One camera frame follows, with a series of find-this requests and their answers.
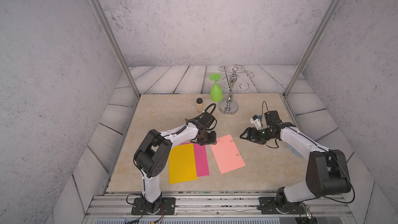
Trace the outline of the magenta paper sheet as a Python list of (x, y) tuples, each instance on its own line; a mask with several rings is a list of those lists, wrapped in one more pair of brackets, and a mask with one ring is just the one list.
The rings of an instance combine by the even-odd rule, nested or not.
[(190, 144), (193, 145), (194, 149), (197, 177), (209, 176), (210, 172), (208, 166), (206, 147), (195, 143), (190, 143)]

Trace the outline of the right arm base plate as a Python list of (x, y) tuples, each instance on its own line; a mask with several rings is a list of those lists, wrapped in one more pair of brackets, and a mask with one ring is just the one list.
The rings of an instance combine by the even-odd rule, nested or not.
[(301, 203), (286, 203), (282, 204), (275, 197), (260, 197), (257, 210), (265, 215), (298, 215), (304, 214), (305, 210)]

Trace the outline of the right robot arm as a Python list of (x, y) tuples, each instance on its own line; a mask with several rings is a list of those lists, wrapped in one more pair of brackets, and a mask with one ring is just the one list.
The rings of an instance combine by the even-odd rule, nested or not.
[(260, 145), (283, 141), (308, 161), (304, 181), (278, 189), (272, 202), (277, 211), (288, 214), (304, 201), (354, 192), (342, 151), (315, 142), (291, 122), (283, 122), (278, 111), (266, 112), (263, 118), (266, 128), (248, 127), (240, 139)]

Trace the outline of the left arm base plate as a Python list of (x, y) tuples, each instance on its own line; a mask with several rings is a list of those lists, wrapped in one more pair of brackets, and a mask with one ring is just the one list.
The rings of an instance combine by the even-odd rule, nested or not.
[(144, 197), (136, 198), (132, 205), (131, 214), (133, 216), (141, 215), (174, 215), (176, 207), (176, 198), (160, 196), (153, 203), (147, 201)]

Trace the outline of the salmon pink paper sheet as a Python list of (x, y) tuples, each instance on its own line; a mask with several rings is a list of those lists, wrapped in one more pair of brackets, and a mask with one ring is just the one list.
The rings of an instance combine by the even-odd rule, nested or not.
[(232, 136), (226, 135), (217, 138), (217, 144), (211, 145), (214, 158), (221, 174), (245, 167), (242, 156), (236, 156), (240, 153), (235, 142), (230, 142)]

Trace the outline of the yellow paper sheet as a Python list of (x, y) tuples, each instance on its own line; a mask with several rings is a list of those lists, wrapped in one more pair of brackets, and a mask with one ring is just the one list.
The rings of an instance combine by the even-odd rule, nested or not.
[(197, 179), (193, 144), (176, 146), (169, 156), (169, 183), (176, 184)]

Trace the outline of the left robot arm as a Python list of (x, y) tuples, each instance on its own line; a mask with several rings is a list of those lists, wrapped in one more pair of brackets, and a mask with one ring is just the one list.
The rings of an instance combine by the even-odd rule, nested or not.
[(186, 122), (168, 131), (150, 130), (135, 152), (133, 162), (142, 175), (142, 198), (148, 206), (161, 201), (160, 174), (172, 149), (188, 141), (213, 145), (217, 143), (217, 135), (201, 123)]

